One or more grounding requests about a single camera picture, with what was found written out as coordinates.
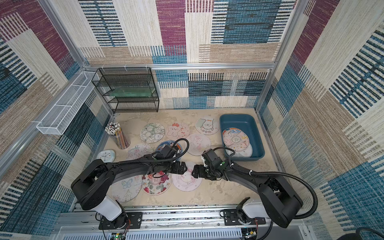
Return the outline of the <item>pink hello kitty coaster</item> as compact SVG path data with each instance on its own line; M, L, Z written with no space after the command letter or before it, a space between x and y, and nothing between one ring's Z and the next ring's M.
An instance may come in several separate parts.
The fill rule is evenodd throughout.
M202 183L202 178L194 178L192 172L196 164L193 162L186 162L187 171L183 175L172 174L172 181L174 186L183 191L191 192L196 190Z

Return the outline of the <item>pink floral flowers coaster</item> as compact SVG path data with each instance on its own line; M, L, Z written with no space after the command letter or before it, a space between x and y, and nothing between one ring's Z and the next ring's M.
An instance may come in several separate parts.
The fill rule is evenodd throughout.
M240 145L240 144L246 144L250 145L250 139L248 135L245 132L242 132L238 135L222 135L224 145Z

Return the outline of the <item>teal plastic storage box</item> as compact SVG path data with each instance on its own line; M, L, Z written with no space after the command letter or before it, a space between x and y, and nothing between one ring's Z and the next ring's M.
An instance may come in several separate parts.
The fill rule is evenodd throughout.
M245 132L250 139L250 145L253 147L253 154L246 158L232 157L233 161L253 162L264 157L264 146L255 119L252 116L247 114L224 114L220 116L220 127L221 132L227 128L238 128Z

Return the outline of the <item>green white rabbit coaster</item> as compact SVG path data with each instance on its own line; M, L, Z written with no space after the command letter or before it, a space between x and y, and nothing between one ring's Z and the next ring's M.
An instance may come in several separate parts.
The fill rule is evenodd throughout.
M240 145L225 145L225 147L234 150L236 153L233 157L246 158L253 154L252 145L240 144Z

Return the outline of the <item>blue orange bears coaster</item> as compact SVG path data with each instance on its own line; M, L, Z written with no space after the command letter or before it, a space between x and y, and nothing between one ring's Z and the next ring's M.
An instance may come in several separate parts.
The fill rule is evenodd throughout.
M238 128L227 128L223 130L222 135L238 135L242 133L243 131Z

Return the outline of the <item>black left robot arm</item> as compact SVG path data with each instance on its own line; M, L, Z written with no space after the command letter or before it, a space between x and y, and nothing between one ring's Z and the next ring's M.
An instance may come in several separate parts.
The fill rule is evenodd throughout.
M183 175L187 171L185 162L176 158L158 159L159 155L155 152L118 163L95 160L73 181L71 189L84 211L96 211L112 222L123 213L123 208L107 196L112 184L140 175L159 172Z

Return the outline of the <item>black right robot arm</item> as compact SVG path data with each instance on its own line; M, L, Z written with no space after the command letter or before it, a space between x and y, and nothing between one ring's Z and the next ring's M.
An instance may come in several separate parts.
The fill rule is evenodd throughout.
M282 228L287 228L303 206L303 200L281 172L255 172L236 163L222 162L217 168L196 165L194 178L206 180L224 179L238 183L256 192L263 203L269 218Z

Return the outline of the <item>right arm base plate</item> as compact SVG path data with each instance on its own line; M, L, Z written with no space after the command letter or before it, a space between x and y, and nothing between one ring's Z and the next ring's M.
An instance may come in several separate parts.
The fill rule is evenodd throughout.
M240 225L265 225L265 218L249 218L242 210L224 209L219 212L221 218L224 219L225 226Z

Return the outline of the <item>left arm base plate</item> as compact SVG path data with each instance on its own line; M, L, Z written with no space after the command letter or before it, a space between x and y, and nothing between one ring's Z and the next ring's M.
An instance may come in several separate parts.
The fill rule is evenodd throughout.
M113 221L110 221L105 216L102 216L99 224L99 230L139 229L142 224L142 218L142 212L125 212L120 214Z

